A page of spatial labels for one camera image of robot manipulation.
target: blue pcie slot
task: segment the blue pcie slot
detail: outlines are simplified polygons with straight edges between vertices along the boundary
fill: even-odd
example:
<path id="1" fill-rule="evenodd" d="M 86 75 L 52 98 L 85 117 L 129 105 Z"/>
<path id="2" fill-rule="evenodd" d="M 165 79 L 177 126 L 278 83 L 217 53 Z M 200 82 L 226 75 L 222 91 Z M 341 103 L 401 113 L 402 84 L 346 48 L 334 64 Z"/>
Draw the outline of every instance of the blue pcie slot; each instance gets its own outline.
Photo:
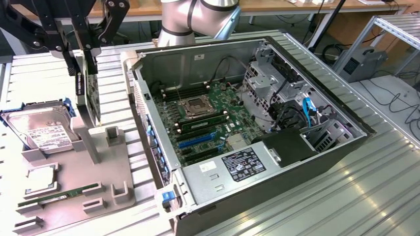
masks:
<path id="1" fill-rule="evenodd" d="M 189 141 L 178 143 L 177 147 L 178 148 L 186 148 L 186 147 L 189 147 L 189 146 L 192 146 L 194 144 L 210 141 L 210 140 L 213 140 L 214 136 L 216 136 L 216 132 L 213 132 L 213 133 L 210 133 L 210 134 L 208 134 L 208 135 L 205 135 L 202 137 L 198 137 L 198 138 L 196 138 L 193 140 L 189 140 Z"/>

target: sticker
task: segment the sticker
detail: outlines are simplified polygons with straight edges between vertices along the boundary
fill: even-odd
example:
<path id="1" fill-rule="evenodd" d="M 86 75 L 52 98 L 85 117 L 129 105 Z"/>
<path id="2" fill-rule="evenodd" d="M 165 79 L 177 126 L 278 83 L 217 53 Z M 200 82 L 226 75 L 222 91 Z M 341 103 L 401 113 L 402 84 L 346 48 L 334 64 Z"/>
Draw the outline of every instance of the sticker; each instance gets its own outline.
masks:
<path id="1" fill-rule="evenodd" d="M 190 128 L 193 129 L 193 128 L 201 127 L 201 126 L 204 126 L 204 125 L 208 125 L 208 124 L 209 124 L 208 122 L 204 122 L 204 123 L 201 123 L 201 124 L 193 125 Z"/>
<path id="2" fill-rule="evenodd" d="M 42 205 L 46 203 L 52 203 L 52 202 L 56 202 L 56 201 L 62 200 L 62 199 L 66 199 L 66 195 L 62 195 L 62 196 L 52 198 L 52 199 L 46 199 L 44 201 L 40 201 L 40 204 Z"/>
<path id="3" fill-rule="evenodd" d="M 41 151 L 72 145 L 62 125 L 28 130 L 26 134 Z"/>
<path id="4" fill-rule="evenodd" d="M 250 176 L 265 171 L 261 160 L 250 148 L 221 158 L 225 167 L 236 182 L 248 179 Z"/>
<path id="5" fill-rule="evenodd" d="M 216 169 L 216 163 L 213 161 L 204 163 L 200 165 L 200 170 L 204 173 L 205 171 L 209 171 L 212 169 Z"/>
<path id="6" fill-rule="evenodd" d="M 202 60 L 204 59 L 204 54 L 194 55 L 194 60 Z"/>

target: blue cable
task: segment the blue cable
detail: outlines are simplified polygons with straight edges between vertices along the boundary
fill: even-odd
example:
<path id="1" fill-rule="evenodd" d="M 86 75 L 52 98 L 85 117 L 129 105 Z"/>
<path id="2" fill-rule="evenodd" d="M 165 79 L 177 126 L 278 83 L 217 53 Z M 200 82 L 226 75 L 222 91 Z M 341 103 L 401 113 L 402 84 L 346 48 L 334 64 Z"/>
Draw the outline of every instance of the blue cable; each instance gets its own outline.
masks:
<path id="1" fill-rule="evenodd" d="M 301 107 L 302 107 L 302 112 L 304 112 L 304 115 L 306 116 L 309 127 L 310 127 L 312 125 L 310 125 L 309 110 L 316 112 L 316 107 L 313 105 L 313 102 L 310 101 L 310 98 L 305 97 L 302 99 Z"/>

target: hard drive label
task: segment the hard drive label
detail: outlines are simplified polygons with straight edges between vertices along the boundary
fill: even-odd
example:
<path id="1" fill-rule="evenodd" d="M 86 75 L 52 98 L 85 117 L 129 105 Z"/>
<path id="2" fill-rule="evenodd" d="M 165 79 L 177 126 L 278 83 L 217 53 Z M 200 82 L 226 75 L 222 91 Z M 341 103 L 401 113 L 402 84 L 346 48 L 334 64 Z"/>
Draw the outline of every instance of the hard drive label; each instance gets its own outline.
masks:
<path id="1" fill-rule="evenodd" d="M 41 151 L 72 145 L 62 125 L 28 130 L 26 134 Z"/>
<path id="2" fill-rule="evenodd" d="M 252 147 L 222 157 L 221 160 L 236 182 L 265 171 L 265 167 Z"/>

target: green motherboard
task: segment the green motherboard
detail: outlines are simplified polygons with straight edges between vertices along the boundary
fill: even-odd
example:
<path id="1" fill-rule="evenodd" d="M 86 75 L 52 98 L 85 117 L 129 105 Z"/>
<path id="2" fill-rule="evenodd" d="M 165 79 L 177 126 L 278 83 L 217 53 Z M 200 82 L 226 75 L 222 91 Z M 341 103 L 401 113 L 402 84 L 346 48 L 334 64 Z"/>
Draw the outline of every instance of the green motherboard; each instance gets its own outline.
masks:
<path id="1" fill-rule="evenodd" d="M 250 144 L 253 138 L 262 135 L 233 87 L 214 82 L 205 94 L 182 95 L 177 92 L 177 99 L 172 101 L 162 96 L 153 97 L 182 166 Z"/>

